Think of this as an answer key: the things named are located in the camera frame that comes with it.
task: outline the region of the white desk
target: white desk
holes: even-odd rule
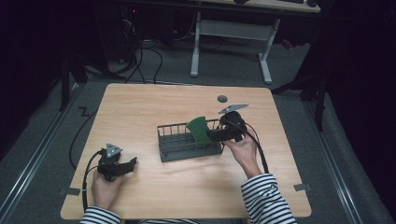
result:
[[[220,4],[234,4],[233,0],[200,0],[202,2],[220,3]],[[309,7],[306,2],[303,4],[295,4],[277,0],[250,0],[240,7],[265,7],[275,10],[292,10],[299,12],[320,12],[320,8]],[[270,71],[268,69],[267,57],[270,52],[271,46],[276,36],[276,31],[280,19],[276,19],[272,25],[262,26],[246,23],[227,22],[227,21],[209,21],[201,20],[201,13],[197,13],[196,29],[195,29],[195,46],[192,53],[191,62],[191,76],[198,76],[199,69],[199,41],[200,35],[217,35],[242,39],[253,39],[266,41],[265,48],[262,53],[259,53],[259,62],[262,67],[262,75],[264,82],[267,84],[272,83]]]

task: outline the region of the black tape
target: black tape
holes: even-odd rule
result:
[[[299,184],[299,185],[294,185],[294,189],[296,191],[300,191],[300,190],[309,191],[312,189],[312,187],[309,184]]]
[[[80,191],[81,191],[81,189],[61,188],[61,190],[59,190],[58,194],[61,196],[64,196],[67,194],[78,196]]]

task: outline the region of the small round object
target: small round object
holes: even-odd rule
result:
[[[318,5],[316,0],[306,0],[306,4],[310,7],[316,7]]]
[[[228,98],[227,98],[227,96],[225,96],[225,95],[220,95],[220,96],[218,96],[218,101],[219,101],[220,103],[227,103]]]

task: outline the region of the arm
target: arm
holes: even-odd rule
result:
[[[276,179],[271,174],[262,174],[256,160],[256,144],[245,134],[240,142],[224,141],[235,160],[244,170],[247,181],[242,185],[242,196],[248,215],[255,224],[296,223],[288,203],[280,194]]]
[[[110,212],[109,209],[117,199],[123,178],[124,176],[122,175],[113,182],[108,182],[97,171],[93,173],[92,194],[94,206],[88,207],[79,223],[118,224],[121,222],[120,217]]]

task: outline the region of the black cable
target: black cable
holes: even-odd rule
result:
[[[222,46],[222,44],[223,44],[223,38],[221,38],[221,37],[212,37],[212,38],[210,38],[210,37],[207,37],[207,38],[205,38],[205,39],[203,39],[203,40],[210,40],[210,39],[219,39],[219,44],[217,45],[217,46],[215,46],[214,48],[205,48],[205,47],[203,47],[202,46],[202,44],[200,43],[200,45],[199,45],[199,47],[201,48],[201,49],[207,49],[207,50],[215,50],[215,49],[218,49],[218,48],[220,48],[221,46]]]
[[[181,46],[181,47],[189,47],[189,46],[192,46],[192,45],[195,44],[195,41],[194,41],[194,40],[190,41],[189,44],[180,44],[180,43],[178,43],[178,42],[181,42],[181,41],[187,42],[187,41],[188,41],[190,38],[192,38],[192,37],[194,37],[194,36],[192,35],[192,36],[190,36],[190,37],[188,37],[188,38],[184,38],[184,39],[181,39],[181,40],[177,40],[177,41],[175,41],[174,43],[175,43],[176,45]]]
[[[134,72],[136,72],[136,70],[140,67],[140,64],[143,61],[143,49],[140,48],[140,61],[139,64],[136,66],[136,68],[134,69],[134,71],[131,73],[131,75],[129,75],[126,79],[124,83],[127,83],[129,81],[129,79],[131,79],[131,77],[134,75]]]
[[[163,56],[161,55],[160,52],[158,52],[155,49],[147,49],[147,50],[151,50],[151,51],[157,53],[160,56],[160,59],[161,59],[160,65],[158,66],[157,71],[154,74],[154,79],[153,79],[154,80],[154,84],[157,84],[157,75],[158,75],[158,72],[160,71],[161,67],[163,66]]]
[[[84,123],[79,127],[79,129],[78,129],[76,135],[74,136],[72,143],[70,144],[70,148],[69,148],[69,161],[70,161],[70,164],[72,165],[72,167],[73,167],[75,170],[77,169],[77,166],[73,163],[73,160],[72,160],[72,149],[73,149],[73,146],[74,146],[74,144],[76,143],[77,137],[79,136],[79,133],[81,132],[82,128],[84,128],[84,126],[88,123],[88,121],[89,121],[89,120],[93,117],[93,115],[95,115],[97,112],[98,112],[98,110],[96,109],[96,110],[84,121]]]
[[[230,43],[233,45],[238,45],[238,46],[245,46],[248,44],[254,44],[254,43],[258,42],[258,40],[253,40],[253,39],[246,40],[244,43],[237,43],[235,41],[232,41],[232,38],[224,38],[223,40],[227,43]]]
[[[91,169],[90,169],[90,166],[91,166],[91,163],[92,163],[93,159],[94,159],[97,155],[102,155],[102,153],[104,153],[103,151],[104,151],[104,149],[95,152],[95,154],[93,154],[93,156],[91,157],[90,161],[88,162],[87,168],[85,169],[84,180],[82,181],[82,189],[81,189],[81,191],[82,191],[82,206],[83,206],[83,208],[84,208],[84,213],[85,213],[85,211],[86,211],[87,208],[88,208],[88,200],[87,200],[87,176],[88,176],[88,173],[89,173],[90,170],[91,170]]]
[[[129,61],[128,64],[125,67],[121,68],[120,70],[114,71],[114,72],[109,71],[109,72],[113,73],[114,75],[119,75],[119,74],[124,73],[128,70],[131,70],[133,67],[134,67],[134,59],[131,59],[131,61]],[[101,76],[103,74],[103,73],[99,73],[99,72],[94,72],[87,67],[84,67],[84,68],[87,73],[94,75],[94,76]]]
[[[262,158],[262,168],[264,168],[264,172],[266,174],[269,174],[268,171],[268,165],[267,165],[267,161],[265,159],[264,156],[264,152],[262,151],[262,146],[260,145],[260,142],[258,140],[256,140],[256,138],[251,135],[251,133],[245,131],[244,129],[238,127],[236,124],[230,122],[229,120],[225,119],[228,123],[230,123],[231,125],[233,125],[235,128],[237,128],[239,131],[242,131],[243,133],[246,133],[251,139],[253,139],[254,143],[256,144],[257,148],[259,149],[259,153],[260,153],[260,157]]]
[[[143,83],[146,84],[147,82],[146,82],[146,80],[145,80],[145,77],[144,77],[143,74],[142,74],[142,70],[140,70],[140,68],[138,68],[137,71],[139,71],[139,74],[140,74],[140,76],[142,77]]]
[[[93,166],[93,167],[88,171],[88,173],[89,173],[91,170],[93,170],[94,168],[98,168],[98,166]]]
[[[245,123],[251,130],[253,130],[253,132],[254,132],[254,134],[256,135],[256,139],[257,139],[257,141],[260,143],[260,139],[259,139],[259,136],[257,135],[257,133],[256,133],[256,130],[254,130],[254,128],[250,125],[250,124],[248,124],[248,123]]]

